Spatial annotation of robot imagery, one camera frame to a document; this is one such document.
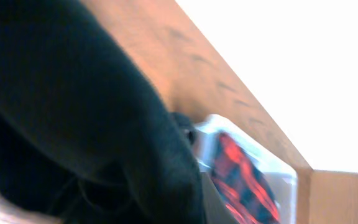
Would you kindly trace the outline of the black garment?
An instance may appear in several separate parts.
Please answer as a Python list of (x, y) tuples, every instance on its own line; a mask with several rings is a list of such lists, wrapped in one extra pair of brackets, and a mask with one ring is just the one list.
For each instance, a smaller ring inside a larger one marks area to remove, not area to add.
[(151, 223), (204, 223), (195, 129), (81, 1), (0, 1), (0, 117), (76, 175), (123, 189)]

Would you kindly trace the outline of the red navy plaid shirt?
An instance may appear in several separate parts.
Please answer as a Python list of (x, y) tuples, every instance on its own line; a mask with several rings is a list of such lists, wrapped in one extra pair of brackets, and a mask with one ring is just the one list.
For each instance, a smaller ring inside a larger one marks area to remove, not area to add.
[(211, 180), (238, 223), (280, 223), (275, 196), (265, 176), (227, 133), (217, 135)]

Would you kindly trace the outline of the clear plastic storage bin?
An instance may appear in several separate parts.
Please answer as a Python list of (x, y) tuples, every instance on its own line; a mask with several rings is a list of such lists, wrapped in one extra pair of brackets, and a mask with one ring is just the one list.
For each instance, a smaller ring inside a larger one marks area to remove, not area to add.
[(292, 167), (273, 155), (225, 117), (211, 114), (205, 121), (196, 124), (195, 128), (198, 132), (195, 155), (200, 170), (206, 178), (207, 190), (204, 204), (207, 210), (208, 223), (238, 223), (226, 208), (211, 180), (211, 165), (216, 152), (216, 138), (219, 133), (230, 135), (248, 154), (256, 168), (263, 173), (275, 196), (280, 223), (296, 223), (298, 176)]

